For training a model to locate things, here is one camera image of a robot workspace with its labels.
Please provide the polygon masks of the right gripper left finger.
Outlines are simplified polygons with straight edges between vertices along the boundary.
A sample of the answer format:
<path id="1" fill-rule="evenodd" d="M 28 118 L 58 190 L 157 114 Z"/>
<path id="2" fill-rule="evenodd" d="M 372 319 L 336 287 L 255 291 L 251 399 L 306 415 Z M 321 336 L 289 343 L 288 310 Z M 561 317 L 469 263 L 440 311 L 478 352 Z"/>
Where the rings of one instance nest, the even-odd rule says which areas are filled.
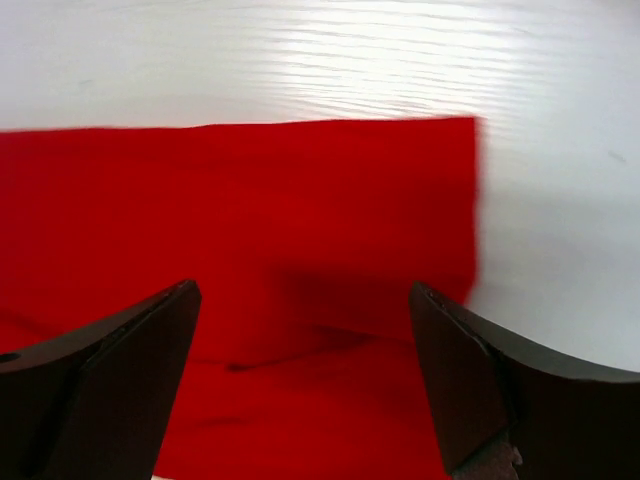
<path id="1" fill-rule="evenodd" d="M 200 305 L 197 283 L 186 280 L 2 354 L 2 478 L 151 478 Z"/>

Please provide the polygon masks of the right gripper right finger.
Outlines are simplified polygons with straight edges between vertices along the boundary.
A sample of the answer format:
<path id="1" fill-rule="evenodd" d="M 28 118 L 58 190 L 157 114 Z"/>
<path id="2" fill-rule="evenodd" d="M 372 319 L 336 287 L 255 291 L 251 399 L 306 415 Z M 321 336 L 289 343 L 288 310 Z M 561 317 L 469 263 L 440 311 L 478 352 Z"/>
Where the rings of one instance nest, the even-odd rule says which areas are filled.
<path id="1" fill-rule="evenodd" d="M 451 478 L 638 478 L 638 373 L 545 347 L 423 283 L 409 308 Z"/>

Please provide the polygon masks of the red t shirt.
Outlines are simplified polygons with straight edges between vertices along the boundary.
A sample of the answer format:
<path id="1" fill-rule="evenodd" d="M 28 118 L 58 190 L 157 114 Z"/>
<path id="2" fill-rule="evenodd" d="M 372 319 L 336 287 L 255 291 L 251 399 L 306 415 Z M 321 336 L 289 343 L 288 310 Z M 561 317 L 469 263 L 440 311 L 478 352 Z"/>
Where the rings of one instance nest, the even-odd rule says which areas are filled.
<path id="1" fill-rule="evenodd" d="M 202 306 L 159 475 L 441 479 L 408 293 L 473 287 L 477 127 L 5 133 L 1 347 L 192 279 Z"/>

